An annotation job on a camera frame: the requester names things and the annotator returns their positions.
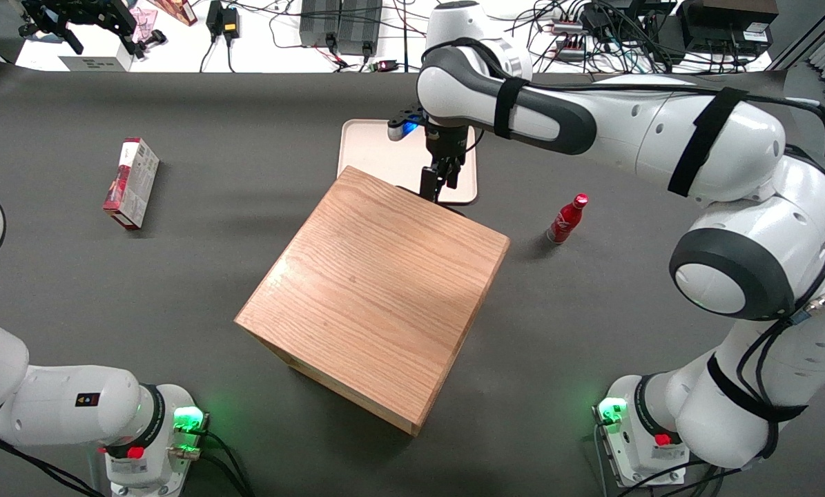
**bottle cap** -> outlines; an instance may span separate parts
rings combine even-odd
[[[583,208],[585,205],[587,205],[588,200],[589,199],[587,198],[587,194],[578,194],[575,196],[575,200],[572,202],[572,205],[574,205],[577,208]]]

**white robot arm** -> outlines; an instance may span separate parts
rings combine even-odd
[[[476,2],[431,14],[418,77],[432,155],[421,195],[452,188],[475,126],[611,164],[705,207],[669,273],[688,300],[737,323],[680,370],[617,380],[598,417],[626,487],[681,483],[690,453],[730,469],[768,457],[825,383],[825,159],[788,147],[781,123],[744,101],[767,97],[658,75],[536,85],[529,57],[491,24]],[[823,312],[802,321],[817,295],[811,307]]]
[[[5,217],[0,205],[0,248]],[[204,415],[175,384],[140,384],[105,366],[28,364],[25,344],[0,327],[0,444],[95,444],[121,495],[178,495]]]

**metal connector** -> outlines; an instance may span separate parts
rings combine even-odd
[[[825,293],[822,293],[817,298],[813,299],[812,301],[808,302],[801,311],[798,311],[796,314],[792,315],[790,321],[793,324],[800,324],[804,320],[808,318],[813,318],[814,315],[818,315],[825,311]]]
[[[198,447],[192,447],[188,445],[177,445],[169,447],[169,449],[166,450],[166,453],[169,454],[169,456],[175,457],[177,459],[200,459],[200,449],[198,449]]]
[[[555,37],[562,34],[569,35],[571,37],[571,35],[579,35],[583,32],[583,25],[578,21],[554,19],[554,25],[550,26],[550,31],[553,32]]]

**coca-cola bottle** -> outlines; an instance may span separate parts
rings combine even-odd
[[[563,243],[578,223],[581,222],[583,207],[587,205],[587,195],[578,194],[571,204],[566,205],[556,215],[553,224],[547,229],[547,239],[560,245]]]

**wood grain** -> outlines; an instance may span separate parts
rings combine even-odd
[[[348,167],[235,323],[296,370],[415,435],[509,243]]]

